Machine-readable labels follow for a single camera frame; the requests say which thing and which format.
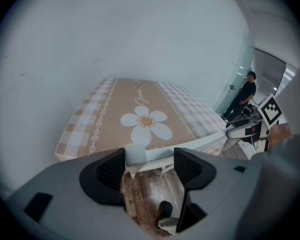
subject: wooden floor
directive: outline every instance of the wooden floor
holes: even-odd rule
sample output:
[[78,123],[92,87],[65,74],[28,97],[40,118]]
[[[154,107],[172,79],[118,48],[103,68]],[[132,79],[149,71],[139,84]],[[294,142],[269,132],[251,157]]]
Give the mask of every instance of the wooden floor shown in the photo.
[[[221,157],[247,160],[237,140],[228,139],[220,152]],[[161,201],[168,201],[173,206],[172,217],[179,218],[185,189],[174,169],[161,173],[161,169],[138,172],[134,179],[130,174],[123,175],[121,192],[127,214],[152,236],[153,239],[168,239],[169,234],[155,226],[158,207]]]

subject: plaid pattern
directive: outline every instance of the plaid pattern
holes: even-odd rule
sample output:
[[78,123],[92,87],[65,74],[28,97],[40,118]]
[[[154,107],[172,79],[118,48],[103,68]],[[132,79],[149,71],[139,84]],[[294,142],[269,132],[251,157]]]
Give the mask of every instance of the plaid pattern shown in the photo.
[[[196,139],[215,134],[226,129],[226,123],[210,107],[181,85],[157,82],[157,86],[173,103]],[[211,155],[219,155],[227,138],[207,150]]]
[[86,155],[86,147],[98,111],[115,78],[103,79],[87,96],[72,116],[55,150],[56,156],[64,161]]

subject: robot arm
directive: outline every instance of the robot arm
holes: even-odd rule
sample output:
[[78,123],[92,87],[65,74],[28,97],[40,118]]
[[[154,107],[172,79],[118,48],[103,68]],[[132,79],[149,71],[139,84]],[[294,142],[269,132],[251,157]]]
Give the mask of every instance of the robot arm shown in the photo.
[[257,141],[255,149],[257,152],[264,152],[269,147],[269,132],[282,116],[281,109],[277,104],[273,94],[268,94],[254,110],[247,123],[240,125],[240,120],[231,122],[234,128],[226,132],[226,136],[230,139],[244,139],[251,137],[250,142],[254,145]]

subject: white wall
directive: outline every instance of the white wall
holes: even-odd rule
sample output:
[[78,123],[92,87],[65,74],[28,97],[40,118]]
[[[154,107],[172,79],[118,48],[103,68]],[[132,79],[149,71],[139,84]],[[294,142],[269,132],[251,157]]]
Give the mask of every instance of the white wall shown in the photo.
[[57,162],[104,77],[181,84],[214,103],[248,31],[234,0],[19,0],[0,27],[1,194]]

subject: beige bedspread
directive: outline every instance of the beige bedspread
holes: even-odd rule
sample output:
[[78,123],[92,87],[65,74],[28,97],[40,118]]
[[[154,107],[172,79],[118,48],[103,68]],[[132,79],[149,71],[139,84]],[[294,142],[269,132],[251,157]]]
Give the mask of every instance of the beige bedspread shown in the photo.
[[[71,118],[55,154],[64,161],[129,143],[147,150],[169,147],[223,131],[225,125],[180,85],[105,78]],[[218,155],[223,144],[208,153]]]

